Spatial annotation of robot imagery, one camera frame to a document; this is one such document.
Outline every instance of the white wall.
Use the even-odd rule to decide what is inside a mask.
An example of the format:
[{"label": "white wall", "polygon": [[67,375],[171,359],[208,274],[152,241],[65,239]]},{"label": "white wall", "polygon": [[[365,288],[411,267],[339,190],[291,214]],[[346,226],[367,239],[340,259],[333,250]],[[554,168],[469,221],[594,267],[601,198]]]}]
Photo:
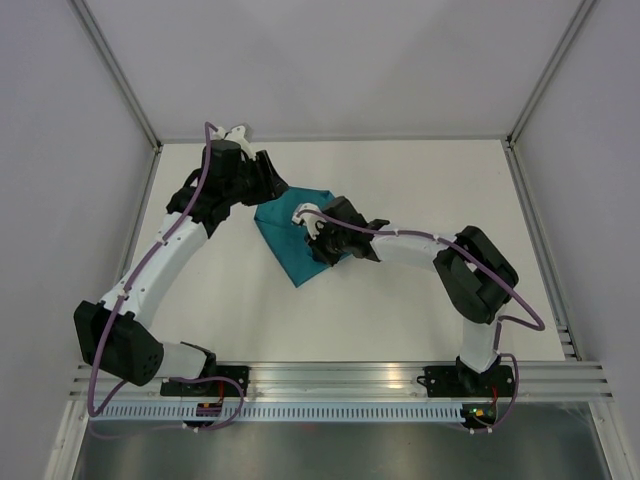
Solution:
[{"label": "white wall", "polygon": [[158,135],[499,135],[579,0],[88,0]]},{"label": "white wall", "polygon": [[519,142],[575,329],[640,452],[640,3],[603,0]]},{"label": "white wall", "polygon": [[63,0],[0,2],[0,465],[40,478],[150,147]]}]

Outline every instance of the metal frame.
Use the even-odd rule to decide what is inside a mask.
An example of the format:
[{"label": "metal frame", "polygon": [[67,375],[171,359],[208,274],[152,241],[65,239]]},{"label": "metal frame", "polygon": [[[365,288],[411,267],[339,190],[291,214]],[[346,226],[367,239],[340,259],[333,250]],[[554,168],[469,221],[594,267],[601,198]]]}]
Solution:
[{"label": "metal frame", "polygon": [[560,41],[551,54],[551,58],[549,58],[549,60],[547,61],[547,64],[545,65],[540,78],[538,78],[536,85],[533,87],[533,91],[529,95],[529,98],[527,99],[527,102],[520,112],[520,115],[518,115],[518,119],[516,120],[516,123],[514,124],[511,132],[508,135],[509,143],[516,142],[518,138],[520,138],[520,135],[526,127],[529,118],[531,118],[531,114],[538,106],[538,103],[543,97],[544,92],[547,90],[547,87],[555,77],[555,74],[560,69],[560,66],[564,62],[567,53],[575,43],[575,40],[582,31],[587,19],[595,10],[598,1],[599,0],[582,0],[580,5],[576,9],[573,17],[569,21],[569,25],[567,25],[567,28],[560,38]]},{"label": "metal frame", "polygon": [[93,16],[91,9],[89,8],[85,0],[68,0],[68,2],[71,6],[71,9],[76,14],[78,21],[82,25],[82,28],[89,37],[89,40],[96,49],[98,57],[100,57],[100,60],[102,60],[102,63],[109,72],[109,75],[115,82],[115,86],[120,92],[124,103],[129,108],[131,114],[133,115],[133,118],[138,122],[138,125],[140,125],[140,128],[142,128],[142,131],[151,144],[151,147],[153,147],[153,149],[157,152],[162,144],[158,139],[155,131],[153,130],[151,123],[149,123],[149,119],[144,113],[144,110],[142,109],[138,98],[131,89],[131,85],[129,85],[129,81],[122,71],[122,67],[120,67],[118,60],[116,60],[116,57],[113,54],[113,51],[111,50],[107,39],[102,33],[98,22]]},{"label": "metal frame", "polygon": [[[122,273],[131,262],[144,212],[149,199],[151,185],[157,169],[162,143],[158,140],[148,118],[131,89],[122,68],[113,55],[103,33],[85,0],[68,0],[79,21],[87,32],[98,55],[104,62],[116,87],[134,118],[140,124],[145,136],[154,148],[154,159],[150,170],[135,220],[129,233],[128,248],[123,256],[118,273]],[[547,62],[525,106],[518,116],[511,132],[504,138],[498,136],[398,136],[398,139],[496,139],[502,142],[505,157],[527,229],[534,247],[536,259],[543,277],[545,289],[558,325],[559,336],[563,344],[565,362],[521,362],[521,388],[518,402],[586,402],[589,404],[593,419],[594,432],[600,440],[612,478],[639,479],[637,466],[634,463],[632,450],[628,448],[626,437],[622,433],[621,422],[604,370],[597,362],[582,361],[579,344],[576,346],[575,331],[571,328],[566,305],[566,297],[555,271],[554,262],[547,246],[546,237],[533,203],[521,158],[518,155],[516,141],[535,111],[540,100],[561,64],[567,57],[571,46],[586,24],[598,0],[582,0],[553,54]],[[336,138],[336,140],[353,140],[354,138]],[[265,141],[286,140],[328,140],[328,138],[265,138]],[[284,405],[293,404],[341,405],[365,402],[367,405],[455,405],[455,402],[469,402],[474,399],[446,399],[446,401],[429,399],[424,388],[415,382],[422,373],[421,368],[427,363],[253,363],[251,367],[251,384],[248,396],[259,406],[272,405],[277,402]],[[89,368],[78,367],[69,391],[69,401],[56,438],[47,474],[45,478],[69,478],[73,472],[79,453],[80,444],[86,426],[86,388],[88,386]],[[175,404],[175,399],[159,396],[160,380],[145,387],[125,387],[118,395],[120,407],[124,406],[159,406]],[[116,383],[108,375],[101,377],[98,383],[98,397],[104,396]],[[133,413],[131,418],[143,418],[144,415]]]},{"label": "metal frame", "polygon": [[[451,362],[257,362],[251,368],[247,398],[256,402],[484,402],[481,398],[428,398],[416,382],[426,365]],[[610,402],[611,389],[597,362],[519,362],[518,402]],[[91,368],[80,365],[70,386],[69,400],[86,400]],[[120,379],[101,375],[96,397],[104,398]],[[125,385],[119,400],[173,401],[160,396],[163,379],[142,387]],[[189,400],[210,401],[207,398]]]}]

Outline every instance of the aluminum frame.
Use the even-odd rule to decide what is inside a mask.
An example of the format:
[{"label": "aluminum frame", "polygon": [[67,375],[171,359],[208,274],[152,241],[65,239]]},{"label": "aluminum frame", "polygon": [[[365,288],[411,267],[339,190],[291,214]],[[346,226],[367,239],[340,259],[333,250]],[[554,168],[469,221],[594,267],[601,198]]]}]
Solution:
[{"label": "aluminum frame", "polygon": [[[146,114],[85,0],[69,0],[69,3],[96,48],[97,54],[105,63],[109,74],[121,92],[123,100],[130,108],[134,118],[140,124],[155,151],[153,162],[150,165],[149,176],[141,194],[135,225],[129,235],[129,245],[118,268],[118,274],[121,274],[131,262],[155,169],[159,161],[162,143],[153,131]],[[515,144],[597,3],[598,0],[583,0],[580,3],[511,132],[505,138],[498,136],[491,138],[502,141],[547,295],[558,324],[565,356],[567,360],[577,360],[566,362],[521,362],[522,383],[518,401],[588,402],[594,418],[596,434],[603,447],[612,478],[615,480],[627,480],[638,479],[640,475],[632,458],[631,450],[628,448],[625,437],[621,433],[622,422],[613,403],[611,390],[602,366],[597,362],[581,361],[579,345],[574,342],[574,331],[571,328],[567,313],[566,297],[563,295],[553,259],[529,193],[525,174],[517,153],[517,145]],[[488,137],[463,138],[425,135],[419,138],[485,139]],[[418,139],[418,137],[413,136],[404,139]],[[250,365],[252,367],[252,385],[250,386],[249,394],[256,402],[282,402],[285,400],[293,402],[329,402],[340,398],[344,401],[365,400],[367,402],[404,402],[407,404],[424,403],[426,401],[436,404],[438,400],[428,399],[424,394],[424,389],[415,383],[415,377],[421,374],[421,367],[426,363],[433,364],[434,362],[425,362],[425,364],[416,362],[346,364],[331,362],[307,364],[253,363]],[[87,422],[84,402],[88,385],[88,372],[89,369],[86,366],[78,367],[70,388],[69,401],[60,431],[56,437],[45,478],[70,478],[73,473]],[[98,383],[98,395],[104,395],[114,384],[114,379],[106,376],[101,378]],[[163,401],[162,397],[158,395],[158,390],[159,381],[142,389],[125,387],[122,395],[119,395],[118,398],[140,405],[151,404],[152,402]],[[456,399],[447,399],[446,401],[451,402],[454,400]]]}]

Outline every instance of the white panel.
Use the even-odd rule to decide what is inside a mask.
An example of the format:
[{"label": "white panel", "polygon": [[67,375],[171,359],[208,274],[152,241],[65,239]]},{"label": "white panel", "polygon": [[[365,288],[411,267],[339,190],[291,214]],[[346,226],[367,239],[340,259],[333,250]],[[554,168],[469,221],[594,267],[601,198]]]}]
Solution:
[{"label": "white panel", "polygon": [[520,152],[571,301],[640,452],[640,3],[603,1],[531,118]]},{"label": "white panel", "polygon": [[506,134],[579,0],[90,0],[158,134]]},{"label": "white panel", "polygon": [[0,2],[0,65],[0,476],[38,479],[151,151],[66,2]]},{"label": "white panel", "polygon": [[[518,291],[549,328],[505,325],[501,344],[522,360],[563,360],[526,227],[498,141],[263,144],[294,186],[346,195],[367,219],[436,232],[480,226],[518,271]],[[140,233],[140,255],[202,145],[166,145]],[[453,360],[462,320],[427,270],[349,258],[296,289],[236,206],[176,278],[151,331],[225,361]],[[514,302],[507,313],[524,315]]]}]

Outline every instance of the metal floor panel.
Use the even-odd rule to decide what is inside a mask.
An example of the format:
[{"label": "metal floor panel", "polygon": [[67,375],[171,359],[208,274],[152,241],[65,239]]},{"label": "metal floor panel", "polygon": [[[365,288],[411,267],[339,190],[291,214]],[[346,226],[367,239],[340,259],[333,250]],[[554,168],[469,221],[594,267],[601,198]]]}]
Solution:
[{"label": "metal floor panel", "polygon": [[[150,422],[97,422],[131,434]],[[238,423],[102,441],[87,434],[76,480],[607,480],[582,407],[517,405],[491,435],[433,423]]]}]

